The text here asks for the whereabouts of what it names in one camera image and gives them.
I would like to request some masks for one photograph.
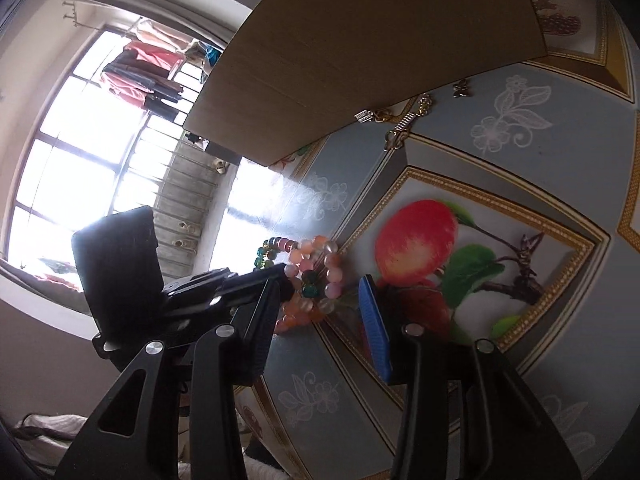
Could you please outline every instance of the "window frame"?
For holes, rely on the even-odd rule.
[[[51,224],[55,225],[55,226],[60,226],[63,228],[67,228],[66,226],[60,225],[58,222],[55,222],[54,220],[52,220],[51,218],[48,218],[46,215],[38,212],[37,210],[35,210],[33,207],[27,206],[26,204],[23,204],[21,202],[18,201],[17,196],[18,196],[18,190],[20,189],[20,183],[22,181],[22,176],[24,174],[24,170],[26,168],[27,165],[27,161],[29,160],[29,156],[31,155],[31,150],[33,149],[33,145],[36,142],[36,140],[40,140],[42,142],[45,142],[46,144],[49,144],[52,147],[56,147],[59,148],[65,152],[71,153],[73,155],[79,156],[80,158],[83,158],[84,160],[88,160],[90,162],[94,162],[95,164],[99,164],[105,168],[109,168],[110,170],[112,170],[115,174],[114,177],[114,187],[113,187],[113,193],[112,193],[112,197],[111,197],[111,202],[110,202],[110,206],[107,210],[106,216],[110,215],[113,213],[113,203],[116,199],[117,196],[117,192],[118,192],[118,185],[120,184],[124,174],[127,171],[128,165],[129,165],[129,160],[133,154],[133,151],[135,149],[136,143],[138,141],[138,139],[140,138],[140,135],[142,134],[142,131],[144,130],[144,128],[146,127],[146,124],[148,123],[149,117],[150,117],[150,113],[145,111],[145,113],[143,114],[143,118],[142,121],[140,122],[140,126],[139,129],[137,131],[136,134],[134,134],[131,137],[131,140],[129,141],[123,156],[121,157],[119,163],[114,163],[114,162],[110,162],[108,160],[105,160],[103,158],[101,158],[98,155],[94,155],[93,153],[89,153],[85,150],[83,150],[82,148],[77,148],[76,146],[73,146],[72,144],[69,144],[68,142],[65,142],[64,140],[61,139],[56,139],[52,136],[50,136],[49,134],[45,134],[42,131],[42,123],[45,121],[45,118],[47,117],[49,111],[51,110],[51,107],[55,101],[55,99],[58,97],[58,94],[60,93],[60,90],[62,89],[62,87],[64,86],[64,84],[69,80],[70,77],[74,77],[77,78],[79,80],[82,80],[83,82],[87,83],[87,84],[91,84],[94,86],[97,86],[98,88],[101,88],[100,84],[95,82],[95,81],[91,81],[89,79],[86,79],[82,76],[78,76],[74,74],[74,70],[76,69],[76,67],[78,66],[78,64],[84,59],[84,56],[86,56],[86,54],[89,52],[89,50],[91,49],[92,46],[94,46],[95,42],[98,40],[98,38],[100,38],[105,32],[112,32],[113,34],[118,34],[120,36],[124,35],[125,38],[129,38],[130,40],[135,40],[137,39],[134,35],[127,33],[124,30],[121,30],[119,28],[116,27],[111,27],[109,25],[105,25],[104,27],[100,28],[99,30],[96,30],[94,34],[91,35],[91,37],[89,38],[89,40],[86,42],[85,46],[82,47],[81,50],[78,51],[78,53],[76,53],[76,55],[72,58],[71,64],[69,65],[68,69],[63,72],[60,75],[60,79],[58,80],[58,82],[56,83],[56,85],[54,86],[54,88],[52,89],[51,94],[49,95],[49,97],[47,98],[46,102],[44,103],[42,110],[40,112],[40,114],[38,115],[38,119],[34,122],[34,127],[30,133],[30,138],[28,140],[27,143],[27,148],[24,152],[24,155],[22,156],[20,163],[18,165],[18,178],[16,180],[16,183],[14,185],[14,188],[12,189],[11,195],[9,200],[7,201],[7,205],[9,206],[9,211],[8,214],[6,216],[5,222],[4,222],[4,241],[2,244],[2,257],[4,259],[8,259],[9,258],[9,246],[10,246],[10,242],[11,242],[11,231],[12,231],[12,227],[14,225],[14,213],[15,213],[15,208],[19,207],[21,209],[23,209],[24,211],[26,211],[29,214],[32,214],[34,216],[37,216],[38,218],[41,218],[47,222],[50,222]]]

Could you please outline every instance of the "window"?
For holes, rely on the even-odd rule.
[[[8,260],[32,274],[74,264],[71,235],[102,216],[156,204],[159,184],[182,140],[182,124],[202,85],[185,63],[185,90],[171,123],[121,101],[98,84],[130,40],[103,31],[59,88],[36,132],[20,178]],[[80,286],[73,273],[63,277]]]

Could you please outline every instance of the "gold frame border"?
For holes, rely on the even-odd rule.
[[[395,182],[391,185],[385,195],[378,201],[376,206],[370,211],[367,217],[356,228],[353,234],[347,241],[345,241],[340,251],[349,250],[349,247],[353,245],[361,234],[363,234],[363,232],[376,219],[380,212],[382,212],[382,210],[387,206],[389,201],[409,179],[418,180],[425,184],[430,184],[431,186],[435,186],[452,192],[458,196],[473,200],[476,203],[487,206],[494,211],[505,214],[510,218],[536,228],[537,230],[550,235],[556,240],[561,241],[574,249],[575,252],[572,254],[569,261],[561,267],[559,276],[551,285],[545,288],[545,293],[542,298],[535,305],[527,308],[525,313],[520,317],[520,320],[518,320],[518,322],[511,327],[506,334],[498,339],[497,344],[502,351],[506,351],[511,348],[538,322],[542,315],[551,308],[553,303],[558,299],[562,292],[564,292],[567,285],[577,275],[578,271],[584,265],[595,247],[595,244],[590,240],[587,240],[587,238],[584,238],[559,223],[526,209],[521,205],[470,186],[469,184],[463,184],[452,178],[441,176],[428,170],[421,170],[419,168],[414,168],[413,166],[407,166],[396,178]]]
[[[640,112],[636,111],[636,140],[634,143],[634,158],[631,166],[631,178],[626,192],[625,206],[622,209],[618,234],[622,236],[636,251],[640,252],[640,234],[631,227],[638,192],[640,191]]]
[[[607,64],[607,40],[609,39],[608,25],[605,0],[596,0],[596,53],[589,56],[585,53],[578,53],[577,50],[554,47],[547,48],[547,51],[552,56],[568,57],[569,59],[605,66]]]
[[[599,88],[600,90],[604,90],[605,92],[609,92],[610,94],[613,94],[617,97],[623,98],[625,101],[629,101],[630,103],[634,103],[636,101],[636,97],[635,97],[635,89],[634,89],[634,74],[633,71],[631,69],[631,60],[630,60],[630,55],[629,55],[629,51],[628,51],[628,44],[626,42],[626,37],[623,31],[623,26],[620,22],[620,18],[616,15],[615,9],[611,6],[611,4],[609,2],[605,3],[605,12],[606,14],[609,16],[607,19],[607,23],[609,23],[610,27],[612,30],[610,32],[608,32],[608,34],[617,34],[618,35],[618,41],[620,42],[620,47],[622,50],[622,56],[623,56],[623,62],[625,65],[625,77],[626,77],[626,84],[623,84],[622,82],[620,82],[611,72],[609,72],[607,70],[607,72],[609,73],[609,75],[615,79],[620,86],[622,86],[625,91],[620,91],[617,90],[615,88],[612,88],[611,86],[608,86],[605,83],[602,83],[596,79],[591,78],[589,75],[583,75],[577,72],[572,72],[571,70],[566,70],[564,68],[560,68],[557,66],[554,66],[552,64],[549,64],[547,62],[544,61],[545,57],[542,58],[538,58],[538,59],[542,59],[542,60],[536,60],[536,59],[529,59],[529,60],[525,60],[522,63],[523,64],[527,64],[527,65],[531,65],[531,66],[535,66],[535,67],[539,67],[539,68],[543,68],[544,70],[549,70],[550,72],[555,72],[557,74],[561,74],[567,77],[570,77],[572,79],[577,79],[578,81],[582,81],[583,83],[587,83],[588,85],[591,86],[595,86],[596,88]],[[610,45],[607,45],[607,55],[610,54]],[[548,57],[566,57],[566,56],[560,56],[558,54],[556,54],[555,52],[549,52],[548,53]],[[598,65],[601,66],[604,70],[607,69],[607,65]]]
[[[499,178],[509,182],[510,184],[513,184],[514,186],[519,187],[520,189],[529,193],[531,196],[536,197],[537,199],[541,200],[542,202],[546,203],[547,205],[551,206],[552,208],[566,215],[568,218],[570,218],[571,220],[576,222],[578,225],[580,225],[580,227],[585,229],[585,231],[587,231],[591,236],[593,236],[598,242],[593,253],[592,261],[589,264],[585,272],[585,275],[582,281],[580,282],[580,285],[576,288],[574,295],[572,295],[571,299],[568,301],[567,305],[565,306],[560,316],[558,316],[558,318],[554,321],[551,327],[549,327],[549,330],[546,331],[545,335],[543,335],[542,338],[540,338],[540,341],[536,343],[536,345],[531,349],[529,354],[517,366],[519,373],[523,374],[527,370],[529,370],[537,362],[537,360],[544,355],[546,350],[550,347],[551,343],[555,341],[558,335],[562,332],[562,329],[566,326],[568,321],[572,318],[574,313],[578,310],[578,307],[580,306],[580,302],[582,301],[582,298],[591,290],[591,287],[593,286],[593,279],[596,276],[598,270],[600,269],[604,256],[607,253],[607,250],[609,249],[611,236],[606,231],[601,229],[599,226],[594,224],[587,217],[581,215],[576,210],[570,208],[564,202],[558,200],[556,197],[550,195],[549,193],[545,192],[539,187],[534,186],[530,182],[520,178],[519,176],[517,176],[514,173],[511,173],[510,171],[504,170],[503,168],[500,168],[499,166],[496,166],[495,164],[492,164],[482,158],[470,155],[469,153],[463,152],[462,150],[459,150],[457,148],[453,148],[448,144],[444,144],[437,140],[429,139],[422,135],[414,134],[413,132],[410,133],[408,139],[405,141],[405,145],[406,146],[410,145],[412,142],[425,144],[430,148],[434,148],[434,149],[440,150],[441,152],[447,153],[448,155],[455,156],[456,158],[459,158],[468,164],[473,164],[474,166],[481,168],[484,171],[488,171],[489,173],[492,173],[495,176],[498,176]],[[347,225],[351,221],[351,218],[355,214],[357,208],[359,208],[360,205],[362,204],[364,197],[370,191],[371,187],[375,184],[375,181],[380,176],[380,173],[384,170],[385,166],[387,165],[389,160],[391,160],[391,158],[395,153],[397,152],[396,151],[388,152],[386,156],[382,159],[378,168],[372,174],[367,184],[364,186],[362,192],[354,202],[350,211],[345,215],[344,220],[336,229],[334,233],[335,238],[337,238],[342,233],[342,231],[344,231],[344,229],[347,227]],[[354,351],[356,352],[357,356],[359,356],[360,358],[363,358],[362,356],[360,356],[360,353],[357,351],[357,349],[354,349]]]
[[[302,160],[300,160],[300,163],[288,177],[289,180],[294,182],[302,181],[307,171],[309,171],[309,168],[311,168],[311,165],[318,157],[318,154],[322,150],[322,147],[325,145],[328,138],[329,136],[324,136],[322,139],[316,140],[316,142],[313,143],[311,149],[302,156]]]

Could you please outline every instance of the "green glass bead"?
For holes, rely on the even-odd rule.
[[[318,273],[314,270],[305,270],[305,272],[302,273],[302,283],[315,283],[317,279]]]
[[[303,298],[317,298],[319,296],[318,288],[315,285],[311,285],[307,283],[302,286],[302,297]]]

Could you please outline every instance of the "white floral pattern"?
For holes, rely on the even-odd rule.
[[[549,97],[551,86],[527,86],[522,76],[508,77],[504,92],[494,101],[499,115],[485,117],[471,128],[474,146],[483,155],[487,150],[495,153],[513,138],[516,146],[526,148],[533,141],[533,130],[545,130],[553,124],[525,107],[546,103]]]
[[[564,442],[574,457],[596,445],[596,438],[587,431],[568,434],[574,422],[578,420],[582,410],[588,406],[588,402],[576,402],[563,410],[560,398],[555,395],[549,395],[542,399],[541,404],[551,417],[556,428],[558,428],[558,432],[564,438]]]
[[[307,372],[302,379],[295,374],[291,378],[296,395],[287,391],[280,392],[278,400],[287,409],[287,424],[292,428],[301,421],[311,420],[314,407],[318,413],[335,413],[338,410],[338,384],[332,386],[329,381],[316,383],[313,372]]]
[[[300,204],[306,204],[304,219],[313,218],[320,221],[324,218],[325,211],[346,209],[344,202],[347,200],[347,185],[343,182],[329,187],[325,176],[311,173],[302,186],[297,200]]]

